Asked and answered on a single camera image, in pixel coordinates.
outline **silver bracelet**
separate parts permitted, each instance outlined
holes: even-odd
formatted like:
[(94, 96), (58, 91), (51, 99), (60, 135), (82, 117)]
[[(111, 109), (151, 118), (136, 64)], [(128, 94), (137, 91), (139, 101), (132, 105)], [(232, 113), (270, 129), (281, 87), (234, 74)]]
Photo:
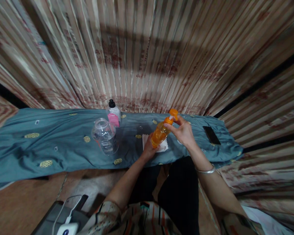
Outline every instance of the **silver bracelet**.
[(199, 173), (203, 173), (203, 174), (212, 174), (212, 173), (215, 172), (216, 168), (215, 168), (215, 166), (212, 164), (212, 169), (209, 170), (209, 171), (200, 171), (200, 170), (197, 170), (196, 167), (195, 167), (195, 170), (196, 170), (197, 172), (199, 172)]

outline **black phone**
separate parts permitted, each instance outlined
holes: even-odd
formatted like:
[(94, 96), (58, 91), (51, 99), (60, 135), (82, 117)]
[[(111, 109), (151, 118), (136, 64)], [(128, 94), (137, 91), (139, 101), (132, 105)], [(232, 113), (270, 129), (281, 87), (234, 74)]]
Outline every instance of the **black phone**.
[(211, 127), (203, 126), (203, 129), (205, 130), (206, 135), (208, 136), (210, 143), (215, 144), (215, 145), (221, 145), (218, 137), (216, 136), (215, 132), (213, 131), (213, 129)]

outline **pump bottle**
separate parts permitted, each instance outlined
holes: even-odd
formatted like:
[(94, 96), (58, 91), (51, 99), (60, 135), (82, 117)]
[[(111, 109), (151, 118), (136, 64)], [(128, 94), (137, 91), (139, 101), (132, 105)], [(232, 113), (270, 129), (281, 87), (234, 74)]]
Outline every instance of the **pump bottle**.
[(157, 148), (162, 141), (164, 141), (168, 134), (170, 134), (170, 130), (167, 129), (163, 124), (168, 123), (170, 125), (173, 124), (173, 117), (177, 120), (178, 111), (176, 109), (170, 109), (169, 111), (170, 117), (166, 117), (166, 119), (157, 125), (156, 130), (151, 138), (151, 142), (153, 144), (153, 148)]

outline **hand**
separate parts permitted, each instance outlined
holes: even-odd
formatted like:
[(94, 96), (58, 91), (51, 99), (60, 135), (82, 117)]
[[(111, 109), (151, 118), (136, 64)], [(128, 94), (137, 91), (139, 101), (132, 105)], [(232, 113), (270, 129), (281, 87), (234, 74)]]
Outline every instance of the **hand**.
[(155, 155), (155, 153), (159, 150), (160, 146), (158, 146), (157, 148), (153, 148), (153, 145), (151, 143), (151, 137), (153, 136), (153, 133), (151, 133), (148, 136), (148, 139), (145, 143), (145, 148), (144, 151), (141, 155), (141, 158), (145, 159), (146, 162), (149, 161), (150, 159), (152, 159)]
[(197, 145), (192, 132), (192, 126), (178, 115), (175, 123), (180, 125), (179, 128), (175, 128), (170, 124), (165, 123), (164, 126), (168, 128), (184, 146), (190, 147), (191, 145)]

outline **black pants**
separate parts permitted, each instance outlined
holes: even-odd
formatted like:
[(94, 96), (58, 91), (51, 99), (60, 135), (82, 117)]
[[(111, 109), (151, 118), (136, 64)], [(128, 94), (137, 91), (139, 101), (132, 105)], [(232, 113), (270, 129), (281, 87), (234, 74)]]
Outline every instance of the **black pants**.
[[(157, 184), (160, 165), (144, 168), (134, 186), (129, 204), (153, 201), (152, 192)], [(172, 164), (169, 176), (158, 194), (158, 203), (184, 234), (199, 234), (198, 178), (190, 157)]]

